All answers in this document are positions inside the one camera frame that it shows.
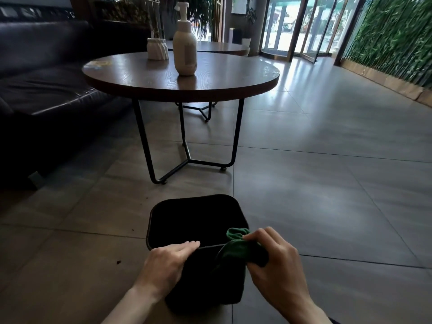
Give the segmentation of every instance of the bottle label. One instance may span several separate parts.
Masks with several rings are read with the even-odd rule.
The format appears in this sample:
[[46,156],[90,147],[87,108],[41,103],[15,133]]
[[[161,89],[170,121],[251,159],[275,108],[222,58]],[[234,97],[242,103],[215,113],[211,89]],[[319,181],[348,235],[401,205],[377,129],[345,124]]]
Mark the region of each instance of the bottle label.
[[186,66],[195,65],[197,63],[197,47],[195,45],[185,45],[184,55],[184,64]]

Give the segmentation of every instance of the pump nozzle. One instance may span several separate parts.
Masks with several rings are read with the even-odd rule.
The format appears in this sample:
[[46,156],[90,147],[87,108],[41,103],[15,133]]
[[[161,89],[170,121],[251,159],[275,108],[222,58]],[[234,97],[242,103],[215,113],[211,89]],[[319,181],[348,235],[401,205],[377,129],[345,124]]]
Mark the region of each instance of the pump nozzle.
[[176,6],[175,6],[175,10],[180,11],[180,20],[181,21],[186,21],[186,11],[187,8],[189,7],[189,2],[177,2]]

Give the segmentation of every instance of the white soap dispenser bottle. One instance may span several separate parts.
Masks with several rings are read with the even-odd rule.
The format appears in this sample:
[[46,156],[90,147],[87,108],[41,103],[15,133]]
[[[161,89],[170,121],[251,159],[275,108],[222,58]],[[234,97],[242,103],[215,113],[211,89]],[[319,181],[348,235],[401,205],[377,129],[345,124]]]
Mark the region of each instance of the white soap dispenser bottle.
[[192,24],[186,19],[189,3],[177,2],[175,10],[180,11],[177,32],[172,40],[175,69],[180,75],[191,76],[197,70],[197,39],[192,33]]

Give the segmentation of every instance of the sofa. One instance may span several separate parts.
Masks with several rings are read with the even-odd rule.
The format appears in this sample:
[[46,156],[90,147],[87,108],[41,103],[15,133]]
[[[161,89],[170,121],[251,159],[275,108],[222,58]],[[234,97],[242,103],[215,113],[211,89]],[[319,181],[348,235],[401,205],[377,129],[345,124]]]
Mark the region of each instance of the sofa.
[[32,181],[85,140],[84,132],[94,133],[101,118],[130,107],[130,100],[90,87],[81,67],[98,57],[145,51],[147,37],[147,31],[131,33],[112,23],[0,23],[0,181]]

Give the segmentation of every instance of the person's left hand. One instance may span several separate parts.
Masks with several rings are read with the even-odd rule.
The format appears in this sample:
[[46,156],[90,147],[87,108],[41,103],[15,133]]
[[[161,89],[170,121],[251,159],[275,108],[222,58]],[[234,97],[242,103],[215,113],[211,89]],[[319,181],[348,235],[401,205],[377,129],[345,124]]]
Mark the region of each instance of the person's left hand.
[[180,280],[184,262],[199,246],[199,241],[192,241],[152,249],[133,287],[149,293],[158,302]]

